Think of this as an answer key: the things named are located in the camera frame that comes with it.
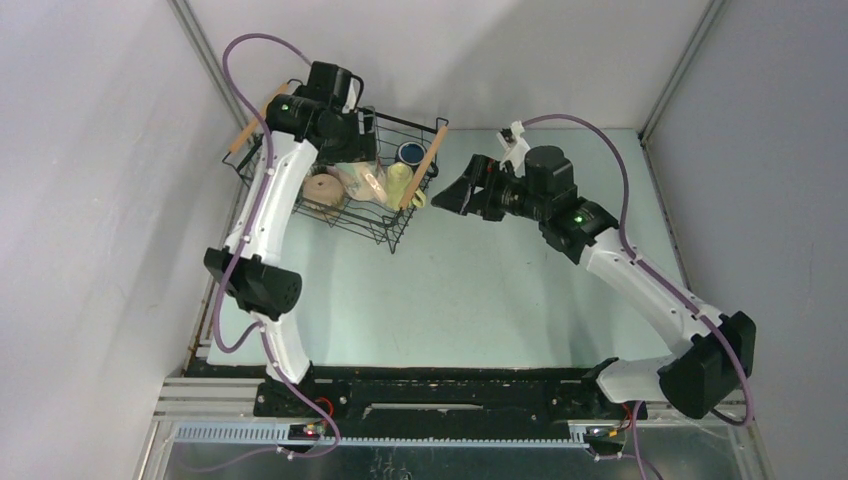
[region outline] yellow cup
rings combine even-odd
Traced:
[[[412,183],[412,168],[403,163],[394,163],[386,171],[386,206],[392,210],[400,209],[400,200],[406,192],[406,187]],[[412,196],[412,202],[418,208],[427,204],[427,196],[419,188]]]

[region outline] blue mug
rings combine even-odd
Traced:
[[[421,161],[424,160],[424,155],[426,154],[427,149],[418,142],[402,143],[398,146],[397,152],[395,152],[395,162],[405,163],[412,168],[412,171],[415,171],[421,165]],[[432,171],[429,174],[431,177],[439,174],[439,168],[435,163],[430,164],[430,170]]]

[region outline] black wire basket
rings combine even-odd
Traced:
[[[377,112],[371,107],[362,107],[360,112],[363,131],[374,133],[375,159],[378,168],[394,163],[398,147],[405,142],[417,142],[429,149],[439,128],[448,124],[447,119],[439,117],[433,127],[427,127]],[[253,181],[260,147],[261,138],[255,137],[247,155],[238,165],[224,162],[236,171],[245,185],[249,186]],[[433,158],[433,164],[437,164],[437,160],[438,155]],[[430,181],[437,174],[438,166],[431,166],[428,169],[419,185],[422,192],[427,191]],[[323,222],[330,228],[340,228],[370,238],[377,245],[386,243],[389,251],[395,253],[400,237],[403,236],[416,207],[410,204],[407,209],[394,211],[376,200],[358,201],[347,196],[342,205],[334,207],[313,202],[298,195],[294,211]]]

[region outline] metal rod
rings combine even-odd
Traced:
[[[380,112],[374,112],[374,114],[378,118],[382,118],[384,120],[389,120],[389,121],[392,121],[392,122],[395,122],[395,123],[399,123],[401,125],[406,125],[407,127],[410,127],[410,128],[420,128],[421,130],[424,130],[425,132],[432,133],[433,135],[438,133],[438,130],[436,130],[435,128],[425,127],[424,125],[420,125],[420,124],[415,123],[415,122],[410,122],[409,120],[403,120],[401,118],[393,117],[391,115],[386,115],[385,113],[380,113]]]
[[[677,88],[680,86],[680,82],[683,78],[685,78],[686,73],[689,71],[689,67],[691,67],[695,55],[701,49],[704,39],[715,28],[719,18],[722,13],[724,13],[725,7],[727,7],[729,3],[730,0],[711,0],[709,5],[707,5],[707,8],[704,9],[704,13],[698,21],[698,26],[695,27],[695,31],[692,32],[692,35],[689,37],[689,42],[687,42],[686,48],[680,55],[680,59],[677,60],[677,64],[674,66],[671,76],[651,109],[651,113],[648,114],[648,118],[645,120],[642,130],[639,131],[639,140],[642,142],[642,146],[648,144],[648,140],[650,140],[651,135],[653,135],[654,130],[657,128],[657,124],[659,123],[660,118],[662,118],[666,107],[668,107],[668,104],[671,102],[671,99],[674,97]]]
[[[256,155],[256,152],[259,151],[259,147],[261,146],[262,137],[259,137],[255,142],[253,142],[253,146],[250,147],[250,150],[247,152],[247,155],[244,156],[244,159],[242,159],[241,163],[239,163],[236,167],[237,172],[241,172],[242,169],[247,167],[247,164],[250,163],[251,160],[253,160],[253,156]]]
[[[221,69],[221,64],[218,63],[215,51],[209,44],[209,39],[206,38],[206,34],[200,27],[197,16],[191,9],[188,0],[168,0],[168,4],[171,5],[174,16],[183,28],[183,32],[185,32],[195,53],[197,53],[197,58],[209,75],[209,79],[212,80],[215,89],[230,111],[230,115],[232,115],[239,128],[244,128],[247,125],[247,115],[241,109],[238,100],[233,95],[226,80],[224,80],[224,72]]]
[[[685,285],[687,289],[692,290],[692,282],[689,278],[688,272],[686,271],[686,266],[683,264],[683,255],[680,253],[680,243],[677,241],[677,230],[671,221],[671,215],[668,212],[668,207],[666,207],[667,202],[665,201],[663,189],[657,179],[657,172],[654,169],[654,164],[651,162],[650,148],[646,145],[642,145],[642,157],[645,159],[645,165],[648,167],[648,175],[651,178],[651,184],[654,186],[654,195],[656,196],[657,203],[660,206],[660,213],[663,217],[663,223],[665,223],[668,240],[671,242],[671,251],[674,253],[674,260],[677,263],[677,271],[680,272],[680,278],[683,280],[683,285]]]

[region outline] yellow object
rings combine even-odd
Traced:
[[[407,187],[412,183],[412,168],[404,163],[392,164],[386,173],[386,206],[392,210],[400,210],[401,200]],[[421,189],[416,189],[412,196],[412,204],[418,208],[427,204],[427,196]]]
[[[422,159],[421,163],[418,165],[418,169],[415,171],[415,176],[412,178],[412,181],[409,182],[409,186],[406,187],[406,192],[400,199],[400,208],[408,208],[410,202],[415,205],[412,198],[416,195],[416,190],[421,185],[421,181],[424,180],[424,175],[427,174],[427,169],[430,168],[430,164],[433,163],[433,159],[436,158],[436,152],[439,151],[439,146],[442,145],[442,140],[445,139],[445,135],[447,134],[447,125],[442,126],[442,128],[440,128],[436,133],[436,136],[433,138],[433,143],[430,144],[430,149],[424,154],[424,159]]]

